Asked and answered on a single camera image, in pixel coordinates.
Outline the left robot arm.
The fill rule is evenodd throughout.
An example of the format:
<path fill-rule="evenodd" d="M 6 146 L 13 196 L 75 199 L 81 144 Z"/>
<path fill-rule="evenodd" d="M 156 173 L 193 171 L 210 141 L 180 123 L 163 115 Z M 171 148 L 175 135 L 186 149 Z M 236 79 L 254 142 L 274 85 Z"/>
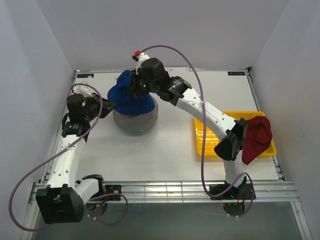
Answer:
<path fill-rule="evenodd" d="M 76 93 L 67 98 L 61 134 L 64 153 L 57 157 L 46 186 L 38 189 L 35 196 L 46 224 L 80 222 L 90 198 L 100 200 L 106 195 L 100 174 L 86 175 L 81 181 L 76 180 L 76 175 L 91 121 L 105 118 L 117 105 L 96 93 L 87 97 Z"/>

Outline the grey bucket hat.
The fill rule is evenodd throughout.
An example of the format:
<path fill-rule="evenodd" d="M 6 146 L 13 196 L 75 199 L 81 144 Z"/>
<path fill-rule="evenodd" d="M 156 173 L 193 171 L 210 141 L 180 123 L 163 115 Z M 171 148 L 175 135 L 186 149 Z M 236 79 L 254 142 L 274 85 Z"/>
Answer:
<path fill-rule="evenodd" d="M 151 97 L 154 103 L 154 109 L 151 112 L 141 115 L 123 115 L 116 110 L 113 110 L 113 121 L 119 129 L 127 131 L 143 131 L 154 126 L 158 120 L 159 106 L 154 97 Z"/>

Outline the blue hat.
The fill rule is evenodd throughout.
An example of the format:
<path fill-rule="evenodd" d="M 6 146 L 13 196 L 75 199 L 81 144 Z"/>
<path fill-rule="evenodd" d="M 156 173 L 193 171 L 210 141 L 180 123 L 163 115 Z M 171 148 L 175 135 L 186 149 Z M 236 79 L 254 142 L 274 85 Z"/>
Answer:
<path fill-rule="evenodd" d="M 126 116 L 138 116 L 148 114 L 155 109 L 152 97 L 134 96 L 129 92 L 132 76 L 130 70 L 123 71 L 116 80 L 116 84 L 108 91 L 107 99 L 118 103 L 115 110 Z"/>

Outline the teal bucket hat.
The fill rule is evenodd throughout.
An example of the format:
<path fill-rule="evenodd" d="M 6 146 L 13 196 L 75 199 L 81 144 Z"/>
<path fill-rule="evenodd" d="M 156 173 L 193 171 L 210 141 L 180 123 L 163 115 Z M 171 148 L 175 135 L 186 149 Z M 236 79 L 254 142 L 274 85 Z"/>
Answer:
<path fill-rule="evenodd" d="M 147 129 L 144 129 L 144 130 L 126 130 L 126 129 L 123 129 L 123 128 L 120 128 L 124 133 L 126 134 L 131 134 L 131 135 L 142 135 L 142 134 L 145 134 L 147 132 L 149 132 L 154 126 L 151 126 Z"/>

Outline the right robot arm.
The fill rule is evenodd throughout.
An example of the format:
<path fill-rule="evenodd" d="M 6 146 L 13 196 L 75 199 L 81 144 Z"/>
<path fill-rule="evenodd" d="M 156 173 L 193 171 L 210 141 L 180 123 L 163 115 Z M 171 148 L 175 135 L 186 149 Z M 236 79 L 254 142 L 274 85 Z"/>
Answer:
<path fill-rule="evenodd" d="M 230 198 L 237 199 L 244 193 L 247 178 L 243 172 L 242 150 L 248 124 L 220 111 L 205 101 L 189 82 L 179 76 L 170 76 L 163 63 L 146 54 L 132 57 L 137 63 L 131 72 L 129 92 L 142 97 L 153 93 L 165 102 L 186 111 L 209 128 L 219 139 L 214 152 L 223 160 L 225 190 Z"/>

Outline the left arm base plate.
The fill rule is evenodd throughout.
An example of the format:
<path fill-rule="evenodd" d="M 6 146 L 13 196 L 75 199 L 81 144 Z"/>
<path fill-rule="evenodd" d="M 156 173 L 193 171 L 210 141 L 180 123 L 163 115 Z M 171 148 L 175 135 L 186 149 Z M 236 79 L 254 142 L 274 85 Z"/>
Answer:
<path fill-rule="evenodd" d="M 122 186 L 116 184 L 103 185 L 102 189 L 94 194 L 90 200 L 95 199 L 97 201 L 119 201 L 121 197 L 117 194 L 122 193 Z"/>

